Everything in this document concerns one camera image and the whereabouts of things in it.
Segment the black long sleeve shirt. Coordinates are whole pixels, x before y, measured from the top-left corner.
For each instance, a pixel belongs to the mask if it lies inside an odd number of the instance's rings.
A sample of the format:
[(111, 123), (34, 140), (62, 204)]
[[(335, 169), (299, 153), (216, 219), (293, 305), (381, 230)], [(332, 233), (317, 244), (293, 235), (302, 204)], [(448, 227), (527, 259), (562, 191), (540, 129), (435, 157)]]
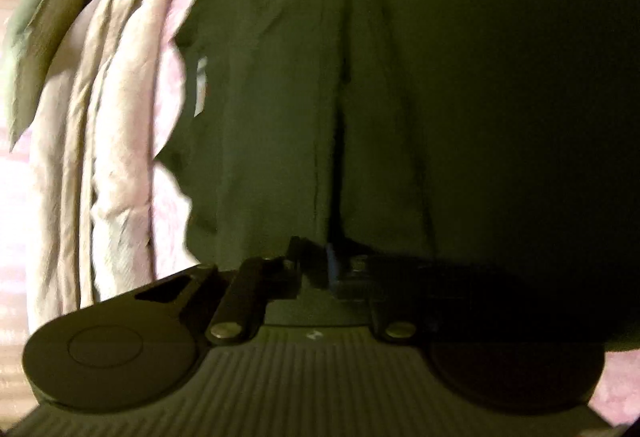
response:
[(639, 327), (639, 0), (195, 0), (162, 162), (224, 269), (321, 246), (614, 341)]

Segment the beige folded blanket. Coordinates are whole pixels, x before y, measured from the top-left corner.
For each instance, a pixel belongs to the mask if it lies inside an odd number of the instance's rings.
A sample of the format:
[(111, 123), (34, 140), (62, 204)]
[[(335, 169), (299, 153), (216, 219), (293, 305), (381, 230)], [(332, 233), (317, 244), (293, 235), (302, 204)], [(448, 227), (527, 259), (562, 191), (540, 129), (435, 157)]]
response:
[(79, 1), (32, 124), (30, 331), (154, 275), (154, 90), (170, 0)]

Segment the pink floral bed sheet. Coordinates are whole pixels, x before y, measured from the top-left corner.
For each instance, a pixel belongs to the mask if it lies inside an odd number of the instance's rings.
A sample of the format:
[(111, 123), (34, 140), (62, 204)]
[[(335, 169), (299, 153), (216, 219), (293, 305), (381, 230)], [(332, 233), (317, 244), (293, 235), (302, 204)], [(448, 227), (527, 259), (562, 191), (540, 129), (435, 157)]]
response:
[[(186, 219), (191, 202), (179, 190), (177, 180), (168, 170), (167, 142), (177, 129), (180, 109), (186, 98), (186, 69), (178, 52), (176, 34), (195, 0), (170, 0), (165, 19), (160, 62), (156, 72), (154, 90), (153, 120), (153, 180), (151, 233), (153, 243), (153, 279), (163, 278), (194, 264), (193, 256), (186, 249)], [(6, 130), (1, 97), (1, 124)], [(22, 203), (3, 206), (1, 212), (22, 231), (24, 264), (26, 267), (25, 294), (28, 276), (32, 269), (32, 245), (35, 240), (34, 228), (34, 185), (32, 184), (32, 124), (20, 140), (10, 148), (25, 148), (28, 154), (28, 174), (22, 181), (25, 192)]]

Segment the grey green pillow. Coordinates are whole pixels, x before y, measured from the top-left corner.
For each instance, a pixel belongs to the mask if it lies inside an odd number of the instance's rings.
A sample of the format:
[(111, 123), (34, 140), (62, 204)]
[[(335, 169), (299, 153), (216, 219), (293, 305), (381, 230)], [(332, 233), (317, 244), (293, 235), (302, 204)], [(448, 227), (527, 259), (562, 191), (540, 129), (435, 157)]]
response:
[(20, 0), (1, 44), (1, 97), (13, 147), (34, 120), (51, 60), (85, 0)]

